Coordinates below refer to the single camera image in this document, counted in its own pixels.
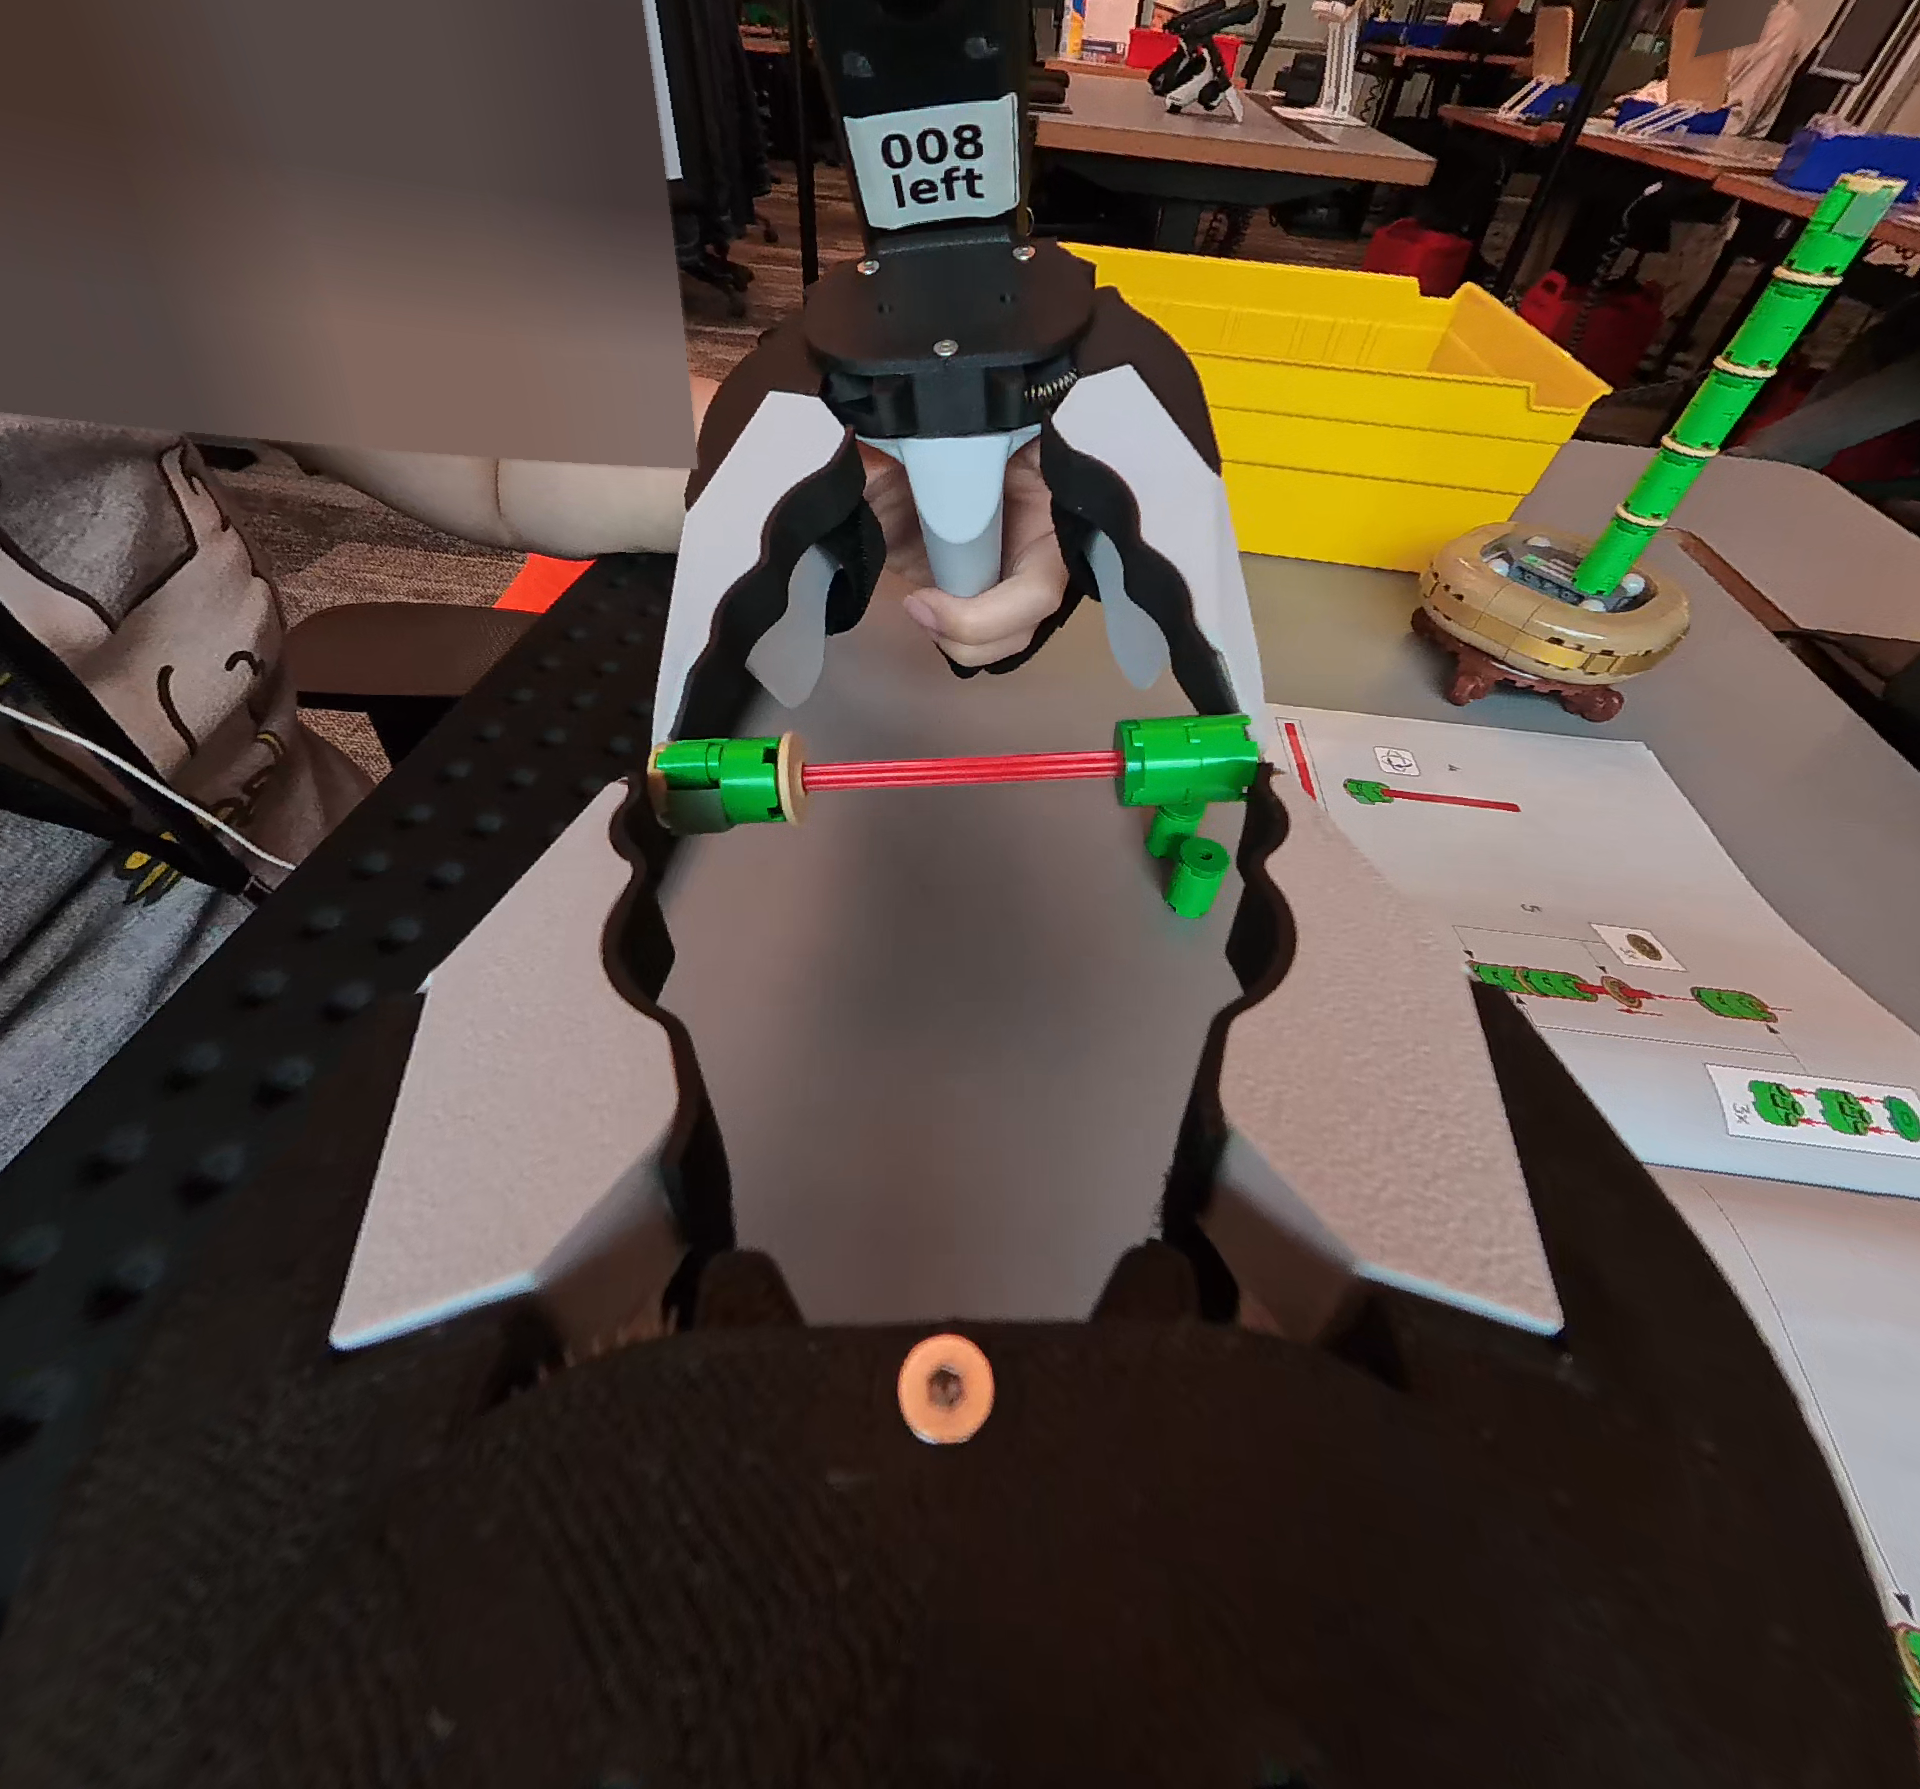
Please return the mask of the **person's left hand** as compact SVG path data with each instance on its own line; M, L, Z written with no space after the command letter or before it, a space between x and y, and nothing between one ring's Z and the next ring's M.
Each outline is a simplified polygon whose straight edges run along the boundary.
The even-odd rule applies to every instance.
M956 669L996 671L1050 640L1079 590L1070 575L1036 448L1023 448L1004 472L1001 565L990 588L973 597L953 596L933 583L924 554L903 572L911 581L907 612Z

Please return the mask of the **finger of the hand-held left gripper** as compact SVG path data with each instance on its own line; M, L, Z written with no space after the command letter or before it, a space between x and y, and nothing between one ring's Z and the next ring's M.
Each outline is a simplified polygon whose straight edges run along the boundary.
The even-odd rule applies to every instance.
M1116 289L1096 289L1075 383L1052 410L1040 472L1063 552L1102 604L1118 671L1173 677L1203 716L1242 713L1273 759L1258 640L1196 370Z
M664 634L653 743L729 739L754 687L792 709L827 636L857 625L886 565L859 442L821 399L803 322L740 360L698 434Z

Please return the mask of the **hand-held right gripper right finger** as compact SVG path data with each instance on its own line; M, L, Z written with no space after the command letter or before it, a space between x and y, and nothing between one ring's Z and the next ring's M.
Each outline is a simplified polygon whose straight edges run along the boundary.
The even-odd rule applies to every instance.
M1374 1287L1532 1335L1564 1326L1458 953L1331 817L1260 769L1228 956L1165 1180L1164 1231L1230 1317L1326 1338Z

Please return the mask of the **red toy axle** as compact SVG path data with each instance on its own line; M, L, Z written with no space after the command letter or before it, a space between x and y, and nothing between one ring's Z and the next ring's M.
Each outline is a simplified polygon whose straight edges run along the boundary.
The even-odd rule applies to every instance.
M811 796L1077 782L1116 784L1120 775L1123 756L1118 751L1073 751L836 764L807 760L802 769L802 785L803 792Z

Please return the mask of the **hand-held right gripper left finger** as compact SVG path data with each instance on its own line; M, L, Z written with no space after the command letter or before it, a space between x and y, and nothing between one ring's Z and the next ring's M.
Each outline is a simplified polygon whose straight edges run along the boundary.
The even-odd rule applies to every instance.
M685 1321L676 1288L734 1244L717 1117L683 1024L608 961L642 879L587 803L424 986L335 1350L529 1296L565 1350Z

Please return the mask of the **black pole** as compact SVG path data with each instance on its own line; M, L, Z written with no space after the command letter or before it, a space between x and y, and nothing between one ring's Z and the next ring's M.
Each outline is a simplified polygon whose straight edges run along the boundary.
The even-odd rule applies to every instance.
M1553 209L1558 186L1568 169L1573 144L1586 122L1597 116L1604 97L1602 86L1608 70L1614 67L1620 52L1629 40L1640 5L1641 0L1611 3L1611 13L1598 10L1582 38L1573 68L1575 97L1571 102L1571 112L1564 118L1558 138L1547 148L1538 186L1526 202L1515 240L1489 289L1489 292L1507 308L1515 308L1518 301L1516 283L1523 281L1523 273L1536 251L1535 246Z

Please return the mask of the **green toy bamboo stalk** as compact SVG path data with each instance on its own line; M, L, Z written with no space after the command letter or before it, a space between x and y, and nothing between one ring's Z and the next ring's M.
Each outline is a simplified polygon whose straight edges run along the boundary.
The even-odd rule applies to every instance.
M1580 559L1571 578L1575 602L1608 608L1618 600L1649 541L1667 528L1702 471L1722 452L1727 437L1906 190L1901 177L1859 169L1839 176L1825 191L1692 402L1663 436L1641 477Z

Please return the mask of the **red plastic bin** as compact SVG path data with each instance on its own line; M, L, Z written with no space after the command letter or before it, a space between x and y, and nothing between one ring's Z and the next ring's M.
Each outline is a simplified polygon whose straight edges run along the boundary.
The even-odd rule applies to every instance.
M1611 387L1628 387L1663 322L1663 289L1636 278L1575 285L1547 273L1516 314Z
M1473 237L1432 229L1412 217L1380 226L1365 246L1362 271L1418 283L1424 297L1452 297L1475 266Z

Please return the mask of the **wooden table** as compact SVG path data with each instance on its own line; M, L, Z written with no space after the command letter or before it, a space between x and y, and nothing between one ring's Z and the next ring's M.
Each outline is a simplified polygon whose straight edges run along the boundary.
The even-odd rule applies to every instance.
M1780 144L1747 138L1684 138L1680 142L1638 142L1620 136L1611 125L1588 122L1571 148L1571 163L1550 181L1547 163L1559 144L1561 124L1516 122L1475 108L1443 105L1437 114L1451 129L1468 132L1477 142L1492 142L1500 150L1501 169L1518 171L1535 181L1529 202L1543 207L1543 217L1529 231L1507 244L1498 278L1504 289L1523 283L1552 266L1552 258L1571 222L1571 200L1620 180L1654 176L1676 177L1703 186L1715 198L1756 207L1803 221L1815 207L1818 191L1796 191L1770 171L1783 153Z

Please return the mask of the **plain green toy cylinder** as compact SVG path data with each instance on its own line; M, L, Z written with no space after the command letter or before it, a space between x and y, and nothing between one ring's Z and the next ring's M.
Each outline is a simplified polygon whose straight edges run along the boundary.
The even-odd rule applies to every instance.
M1123 719L1114 748L1124 808L1200 810L1242 800L1260 769L1260 747L1242 713Z

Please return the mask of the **grey desk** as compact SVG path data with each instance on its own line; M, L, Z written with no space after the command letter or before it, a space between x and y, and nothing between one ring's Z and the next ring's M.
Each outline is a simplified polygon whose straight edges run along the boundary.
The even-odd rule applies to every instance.
M1237 883L1150 900L1113 785L873 793L679 867L666 1001L803 1300L1055 1313L1148 1225Z

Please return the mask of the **green toy cylinder olive end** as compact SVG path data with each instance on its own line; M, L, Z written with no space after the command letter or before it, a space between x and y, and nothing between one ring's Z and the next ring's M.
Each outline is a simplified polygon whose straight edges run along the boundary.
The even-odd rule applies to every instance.
M650 808L678 837L791 821L786 748L786 739L661 743L644 775Z

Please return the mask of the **person's left forearm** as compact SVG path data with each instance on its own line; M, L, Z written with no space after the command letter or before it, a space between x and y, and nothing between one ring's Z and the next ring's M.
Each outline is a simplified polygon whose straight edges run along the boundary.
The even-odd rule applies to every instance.
M559 559L676 552L683 469L294 445L308 469L434 530Z

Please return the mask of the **yellow plastic bin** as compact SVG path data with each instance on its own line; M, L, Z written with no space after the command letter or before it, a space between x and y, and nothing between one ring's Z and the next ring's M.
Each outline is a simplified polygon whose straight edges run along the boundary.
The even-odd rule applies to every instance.
M1075 246L1199 372L1247 552L1418 574L1507 520L1608 387L1482 289Z

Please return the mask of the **grey top table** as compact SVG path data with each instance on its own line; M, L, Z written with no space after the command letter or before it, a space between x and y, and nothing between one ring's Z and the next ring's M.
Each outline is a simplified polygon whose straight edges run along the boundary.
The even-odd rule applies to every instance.
M1422 148L1367 124L1285 120L1252 97L1242 105L1241 122L1173 114L1140 73L1073 73L1063 105L1030 116L1035 162L1150 198L1154 248L1184 253L1213 209L1298 207L1349 186L1419 187L1433 171Z

